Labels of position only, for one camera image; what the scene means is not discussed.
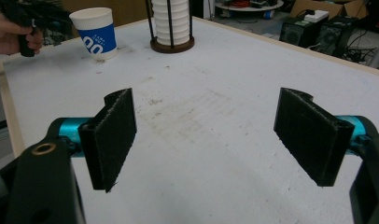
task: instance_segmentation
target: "floor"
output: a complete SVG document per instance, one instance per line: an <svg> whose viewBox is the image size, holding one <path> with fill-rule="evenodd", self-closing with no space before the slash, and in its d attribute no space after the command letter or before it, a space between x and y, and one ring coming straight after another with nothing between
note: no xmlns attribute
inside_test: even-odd
<svg viewBox="0 0 379 224"><path fill-rule="evenodd" d="M251 32L257 35L264 35L278 40L280 31L285 19L288 18L289 13L276 10L271 20L265 20L263 12L230 12L230 17L221 17L220 12L216 11L211 20L217 23L225 24L240 30ZM357 30L349 40L355 40L359 35L364 32ZM355 40L353 46L361 49L372 49L379 47L379 34L368 32L362 38ZM0 97L0 121L5 119L3 106ZM7 129L0 132L0 168L13 159L11 144L9 141L9 134Z"/></svg>

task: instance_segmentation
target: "black handle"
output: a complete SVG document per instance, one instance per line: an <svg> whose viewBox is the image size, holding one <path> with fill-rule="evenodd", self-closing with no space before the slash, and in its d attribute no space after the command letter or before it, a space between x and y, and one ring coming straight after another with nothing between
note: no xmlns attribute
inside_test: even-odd
<svg viewBox="0 0 379 224"><path fill-rule="evenodd" d="M19 35L19 49L21 51L21 56L23 57L34 57L35 56L35 51L33 49L30 49L27 46L27 40L26 40L26 35Z"/></svg>

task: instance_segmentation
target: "computer tower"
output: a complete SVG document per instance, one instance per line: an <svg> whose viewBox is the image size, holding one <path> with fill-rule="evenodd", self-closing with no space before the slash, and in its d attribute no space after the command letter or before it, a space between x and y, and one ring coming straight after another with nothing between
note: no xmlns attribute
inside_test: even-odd
<svg viewBox="0 0 379 224"><path fill-rule="evenodd" d="M342 58L357 20L353 17L336 16L325 22L316 39L316 43L319 44L317 51Z"/></svg>
<svg viewBox="0 0 379 224"><path fill-rule="evenodd" d="M321 24L328 18L316 23L304 21L303 18L304 16L300 16L286 20L283 23L279 40L302 48L315 45Z"/></svg>

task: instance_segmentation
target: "human hand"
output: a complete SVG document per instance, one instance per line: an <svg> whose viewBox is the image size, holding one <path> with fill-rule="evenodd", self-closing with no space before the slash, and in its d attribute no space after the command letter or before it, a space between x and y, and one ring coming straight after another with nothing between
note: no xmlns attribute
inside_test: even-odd
<svg viewBox="0 0 379 224"><path fill-rule="evenodd" d="M27 46L38 54L42 48L43 35L39 30L32 35L32 31L32 27L21 27L10 22L0 13L0 54L13 54L20 51L18 35L26 35Z"/></svg>

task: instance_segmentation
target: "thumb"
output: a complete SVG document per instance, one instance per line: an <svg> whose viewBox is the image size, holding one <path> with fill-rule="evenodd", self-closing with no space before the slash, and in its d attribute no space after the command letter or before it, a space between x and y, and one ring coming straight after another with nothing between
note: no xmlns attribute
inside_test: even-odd
<svg viewBox="0 0 379 224"><path fill-rule="evenodd" d="M19 26L11 21L0 21L0 31L14 35L27 35L33 31L33 28Z"/></svg>

